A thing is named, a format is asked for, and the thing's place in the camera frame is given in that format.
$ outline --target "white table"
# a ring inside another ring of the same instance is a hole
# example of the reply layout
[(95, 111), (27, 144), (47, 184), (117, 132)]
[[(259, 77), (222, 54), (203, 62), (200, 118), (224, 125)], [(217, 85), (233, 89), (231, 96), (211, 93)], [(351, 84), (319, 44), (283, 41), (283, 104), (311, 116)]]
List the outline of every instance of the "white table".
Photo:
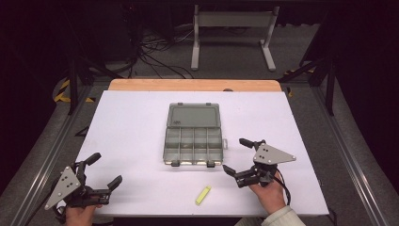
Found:
[[(96, 211), (113, 217), (254, 217), (265, 212), (248, 187), (238, 188), (221, 166), (173, 168), (163, 162), (163, 148), (170, 103), (218, 103), (222, 135), (229, 142), (224, 164), (248, 170), (254, 150), (238, 139), (265, 139), (297, 157), (280, 164), (299, 215), (328, 214), (326, 202), (311, 161), (298, 132), (285, 94), (276, 92), (218, 91), (105, 91), (77, 156), (103, 157), (86, 168), (87, 185), (106, 188), (116, 176), (123, 182), (112, 193), (110, 204)], [(200, 206), (195, 199), (212, 189)]]

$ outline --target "human hand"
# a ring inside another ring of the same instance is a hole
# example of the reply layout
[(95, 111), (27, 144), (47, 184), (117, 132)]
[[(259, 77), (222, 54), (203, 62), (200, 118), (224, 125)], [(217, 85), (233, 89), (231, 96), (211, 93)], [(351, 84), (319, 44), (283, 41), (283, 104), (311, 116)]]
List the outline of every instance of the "human hand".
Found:
[(91, 226), (94, 211), (96, 208), (101, 208), (102, 205), (88, 205), (82, 207), (67, 206), (66, 226)]
[[(275, 177), (281, 180), (278, 172), (276, 172)], [(276, 181), (269, 183), (265, 187), (256, 184), (249, 186), (249, 188), (258, 196), (263, 209), (269, 215), (286, 206), (282, 186)]]

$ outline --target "white sleeve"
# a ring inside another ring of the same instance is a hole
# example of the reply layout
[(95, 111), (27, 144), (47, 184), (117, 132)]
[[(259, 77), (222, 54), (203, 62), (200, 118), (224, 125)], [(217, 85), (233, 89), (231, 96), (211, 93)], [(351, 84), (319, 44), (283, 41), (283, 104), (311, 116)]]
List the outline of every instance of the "white sleeve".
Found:
[(296, 212), (289, 205), (267, 217), (262, 226), (305, 226)]

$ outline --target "clear plastic box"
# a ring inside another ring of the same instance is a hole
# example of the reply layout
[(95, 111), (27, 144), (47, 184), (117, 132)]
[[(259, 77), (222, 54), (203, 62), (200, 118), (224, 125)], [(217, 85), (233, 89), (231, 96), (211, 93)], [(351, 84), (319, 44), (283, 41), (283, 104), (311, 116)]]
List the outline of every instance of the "clear plastic box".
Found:
[(164, 162), (172, 167), (223, 162), (218, 104), (170, 104)]

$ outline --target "wire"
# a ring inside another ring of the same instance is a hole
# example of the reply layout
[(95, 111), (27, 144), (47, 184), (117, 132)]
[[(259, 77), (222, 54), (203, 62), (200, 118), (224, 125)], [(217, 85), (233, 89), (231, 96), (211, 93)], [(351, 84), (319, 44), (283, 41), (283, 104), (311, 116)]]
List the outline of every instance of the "wire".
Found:
[(163, 52), (163, 51), (168, 50), (173, 45), (180, 43), (184, 40), (187, 40), (187, 37), (190, 36), (190, 34), (193, 32), (194, 32), (194, 30), (191, 30), (187, 34), (184, 34), (181, 38), (178, 36), (174, 37), (173, 43), (169, 43), (168, 41), (166, 41), (164, 39), (154, 38), (154, 39), (150, 39), (150, 40), (143, 39), (143, 41), (140, 43), (140, 45), (149, 50), (148, 52), (146, 52), (147, 54), (150, 54), (153, 51)]
[(133, 70), (133, 65), (129, 69), (129, 75), (127, 75), (127, 78), (132, 78), (132, 70)]
[[(123, 66), (123, 67), (118, 68), (118, 69), (115, 69), (115, 70), (110, 70), (110, 71), (113, 72), (113, 73), (122, 73), (122, 72), (124, 72), (126, 70), (131, 69), (133, 67), (133, 65), (135, 65), (135, 64), (136, 64), (136, 60), (131, 59), (130, 63), (128, 65)], [(101, 72), (96, 72), (96, 71), (91, 71), (91, 72), (96, 74), (96, 75), (103, 75), (103, 73), (101, 73)]]
[(165, 51), (170, 48), (171, 44), (168, 43), (167, 40), (161, 39), (158, 36), (155, 36), (153, 33), (143, 35), (142, 41), (139, 43), (140, 46), (149, 50), (149, 53), (153, 51)]
[(290, 203), (291, 203), (291, 193), (290, 193), (290, 191), (288, 190), (287, 186), (286, 186), (279, 178), (275, 177), (274, 175), (271, 175), (271, 174), (270, 174), (270, 177), (271, 177), (272, 179), (274, 179), (275, 181), (277, 181), (277, 183), (279, 183), (279, 184), (282, 186), (282, 188), (284, 188), (284, 190), (285, 190), (285, 195), (287, 196), (287, 205), (290, 205)]
[(159, 74), (158, 71), (153, 67), (153, 65), (150, 65), (150, 66), (151, 66), (152, 69), (155, 71), (156, 75), (158, 75), (160, 78), (163, 78), (163, 77), (161, 76), (161, 74)]
[(284, 177), (282, 176), (281, 172), (279, 171), (279, 169), (276, 170), (279, 173), (279, 176), (281, 177), (281, 181), (285, 184)]
[(157, 60), (156, 58), (154, 58), (154, 57), (152, 57), (152, 56), (150, 56), (150, 55), (148, 55), (148, 54), (146, 54), (146, 53), (144, 53), (144, 52), (142, 53), (142, 56), (144, 56), (144, 57), (149, 57), (149, 58), (151, 58), (153, 61), (155, 61), (155, 62), (158, 63), (158, 64), (152, 64), (152, 63), (148, 62), (147, 59), (143, 59), (142, 57), (140, 57), (140, 59), (141, 59), (144, 63), (146, 63), (146, 64), (148, 64), (148, 65), (155, 66), (155, 67), (166, 67), (166, 68), (170, 69), (171, 71), (177, 73), (178, 75), (180, 75), (180, 76), (181, 76), (182, 78), (184, 78), (184, 79), (185, 79), (185, 76), (184, 76), (183, 74), (177, 72), (177, 71), (174, 70), (173, 68), (182, 69), (182, 70), (184, 70), (185, 72), (187, 72), (188, 74), (190, 74), (190, 76), (193, 76), (187, 69), (185, 69), (185, 68), (183, 68), (183, 67), (179, 67), (179, 66), (168, 66), (168, 65), (162, 63), (161, 61)]
[(43, 201), (41, 201), (41, 203), (39, 204), (39, 206), (35, 209), (35, 211), (30, 215), (30, 217), (26, 220), (26, 223), (24, 226), (28, 225), (30, 223), (30, 221), (32, 220), (32, 218), (38, 213), (39, 209), (44, 205), (44, 203), (47, 201), (47, 199), (50, 197), (52, 192), (49, 192), (46, 197), (43, 199)]

